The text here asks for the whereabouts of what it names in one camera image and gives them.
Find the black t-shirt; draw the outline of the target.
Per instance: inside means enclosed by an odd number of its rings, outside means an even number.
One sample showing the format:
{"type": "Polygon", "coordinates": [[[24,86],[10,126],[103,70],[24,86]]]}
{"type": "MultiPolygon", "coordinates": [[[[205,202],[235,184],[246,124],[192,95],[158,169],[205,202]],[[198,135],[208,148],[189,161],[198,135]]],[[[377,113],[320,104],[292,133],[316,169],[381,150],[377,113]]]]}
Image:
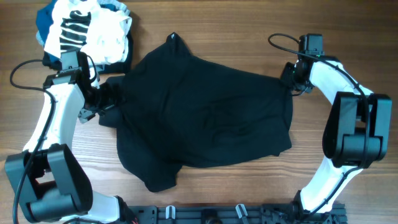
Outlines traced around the black t-shirt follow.
{"type": "Polygon", "coordinates": [[[183,166],[239,164],[290,149],[293,102],[278,79],[194,56],[171,33],[130,72],[107,80],[123,167],[151,192],[174,187],[183,166]]]}

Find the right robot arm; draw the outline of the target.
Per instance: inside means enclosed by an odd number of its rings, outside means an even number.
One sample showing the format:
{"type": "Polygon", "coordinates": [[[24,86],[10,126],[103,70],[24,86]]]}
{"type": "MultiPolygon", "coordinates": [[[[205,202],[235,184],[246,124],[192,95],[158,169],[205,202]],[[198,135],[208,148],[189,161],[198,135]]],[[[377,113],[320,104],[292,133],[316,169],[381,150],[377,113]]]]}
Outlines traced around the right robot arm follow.
{"type": "Polygon", "coordinates": [[[311,181],[290,204],[292,222],[322,222],[348,182],[387,152],[392,100],[359,84],[323,50],[320,34],[296,40],[298,60],[287,63],[281,79],[294,96],[318,88],[331,103],[322,137],[324,158],[311,181]]]}

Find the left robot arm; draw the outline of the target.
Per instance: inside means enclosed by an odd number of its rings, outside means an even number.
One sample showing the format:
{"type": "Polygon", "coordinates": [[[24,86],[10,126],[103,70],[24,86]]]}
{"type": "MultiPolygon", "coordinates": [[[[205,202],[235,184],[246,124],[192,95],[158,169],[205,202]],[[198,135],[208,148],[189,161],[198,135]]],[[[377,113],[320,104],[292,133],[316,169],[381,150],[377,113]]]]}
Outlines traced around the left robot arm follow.
{"type": "Polygon", "coordinates": [[[84,123],[113,105],[109,86],[98,84],[89,55],[67,51],[61,61],[62,69],[39,89],[45,101],[31,139],[21,153],[6,159],[15,193],[13,222],[21,210],[31,223],[135,223],[121,197],[93,191],[71,151],[76,121],[84,123]]]}

